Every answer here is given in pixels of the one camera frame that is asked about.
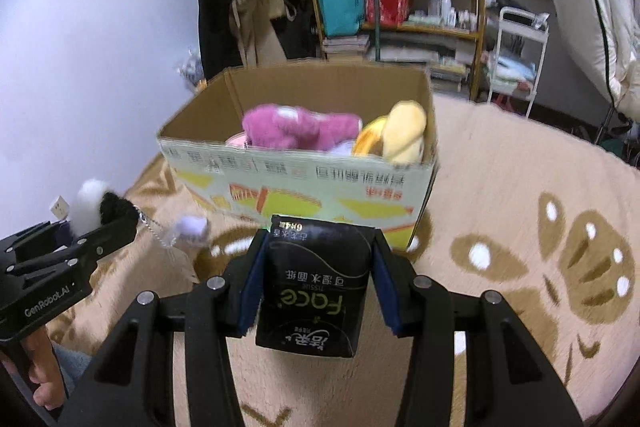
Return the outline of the person's left hand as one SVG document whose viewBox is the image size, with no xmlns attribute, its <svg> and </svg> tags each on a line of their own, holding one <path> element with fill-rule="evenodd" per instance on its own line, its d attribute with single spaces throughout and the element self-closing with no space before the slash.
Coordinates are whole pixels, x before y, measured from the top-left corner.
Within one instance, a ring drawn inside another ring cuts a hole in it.
<svg viewBox="0 0 640 427">
<path fill-rule="evenodd" d="M 40 327 L 21 341 L 22 352 L 29 358 L 27 378 L 20 375 L 14 361 L 6 352 L 1 352 L 1 363 L 17 388 L 23 381 L 35 386 L 32 401 L 47 411 L 62 407 L 65 388 L 58 359 L 55 356 L 46 326 Z"/>
</svg>

